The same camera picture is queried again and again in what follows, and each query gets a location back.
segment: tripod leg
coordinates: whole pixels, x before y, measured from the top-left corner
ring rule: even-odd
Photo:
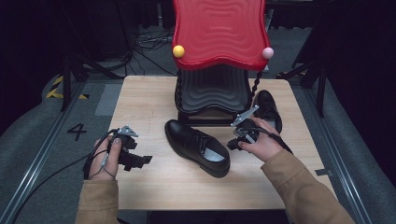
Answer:
[[[323,101],[324,101],[324,91],[326,84],[326,71],[324,66],[320,67],[320,74],[318,79],[318,93],[317,93],[317,110],[319,115],[323,118]]]
[[[297,67],[297,68],[294,68],[293,70],[289,71],[288,73],[280,73],[279,75],[276,76],[276,79],[289,79],[291,77],[294,77],[295,75],[302,73],[306,69],[309,69],[309,68],[315,66],[315,63],[316,62],[306,63],[306,64],[303,64],[303,65]]]
[[[65,111],[67,106],[70,104],[71,94],[72,94],[68,56],[64,57],[63,76],[64,76],[64,104],[62,105],[61,111]]]
[[[73,76],[76,78],[77,82],[85,82],[88,79],[87,71],[85,70],[82,63],[76,60],[76,58],[71,57],[69,59],[70,71]]]
[[[73,56],[74,56],[74,58],[76,58],[78,61],[80,61],[80,62],[82,62],[82,63],[86,63],[86,64],[89,65],[90,67],[92,67],[92,68],[98,70],[99,72],[105,74],[105,75],[108,76],[108,77],[111,77],[111,78],[114,78],[114,79],[124,79],[124,77],[117,76],[116,74],[114,74],[114,73],[108,71],[107,69],[105,69],[104,67],[102,67],[100,64],[95,63],[95,62],[93,62],[93,61],[90,61],[90,60],[88,60],[88,59],[86,59],[86,58],[84,58],[84,57],[82,57],[82,56],[80,56],[80,55],[78,55],[78,54],[76,54],[76,53],[74,53]]]
[[[312,88],[312,86],[318,79],[320,67],[320,63],[316,63],[306,71],[305,76],[300,81],[300,84],[304,89]]]

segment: black leather shoe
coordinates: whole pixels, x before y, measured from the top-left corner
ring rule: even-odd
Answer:
[[[216,138],[175,119],[166,122],[165,133],[177,155],[199,164],[208,174],[220,178],[230,171],[230,155]]]
[[[253,101],[254,105],[258,105],[259,109],[254,112],[256,118],[265,119],[273,123],[275,129],[282,132],[282,118],[276,109],[274,97],[269,91],[259,91]]]

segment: red plastic toy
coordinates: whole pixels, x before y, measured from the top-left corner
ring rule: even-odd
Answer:
[[[226,63],[262,71],[274,52],[264,25],[265,0],[174,0],[174,59],[184,70]]]

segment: metal clip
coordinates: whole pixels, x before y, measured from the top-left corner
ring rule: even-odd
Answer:
[[[244,113],[236,115],[236,119],[233,121],[233,123],[231,123],[231,127],[236,127],[236,125],[242,123],[242,121],[245,119],[248,119],[257,109],[259,109],[259,106],[254,105],[251,109],[245,111]]]
[[[125,125],[123,126],[121,129],[118,130],[118,133],[123,134],[123,135],[127,135],[127,136],[131,136],[131,137],[138,137],[139,134],[134,132],[134,130],[132,130],[129,125]]]

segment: gray floor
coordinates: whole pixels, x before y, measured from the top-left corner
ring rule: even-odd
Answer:
[[[275,78],[279,72],[291,69],[309,32],[309,29],[269,30],[276,54],[264,78]],[[166,71],[176,72],[170,44],[145,51],[145,55]],[[126,74],[172,76],[140,54],[134,53],[134,56],[126,67]],[[123,76],[125,68],[113,72]],[[325,118],[321,119],[313,107],[315,87],[303,90],[298,85],[299,79],[292,78],[290,84],[320,157],[326,169],[332,171],[330,179],[340,203],[358,223],[394,223],[396,190],[377,166],[330,83],[327,82],[325,93]],[[53,80],[43,90],[43,103],[18,119],[0,138],[0,148],[7,149],[0,150],[0,210],[4,211],[0,223],[7,223],[7,215],[15,213],[13,205],[19,204],[19,197],[23,200],[32,187],[47,176],[86,155],[111,121],[121,81],[91,74],[86,84],[74,83],[75,97],[83,93],[89,94],[89,99],[77,99],[60,113],[62,99],[45,98]],[[67,131],[80,123],[87,132],[76,141],[76,135]],[[44,152],[48,152],[48,157],[40,157]],[[33,173],[29,170],[32,164],[38,164],[35,175],[29,175]],[[44,184],[23,207],[17,223],[74,223],[82,185],[82,164],[83,161],[65,169]],[[120,217],[132,223],[146,223],[147,211],[121,211]]]

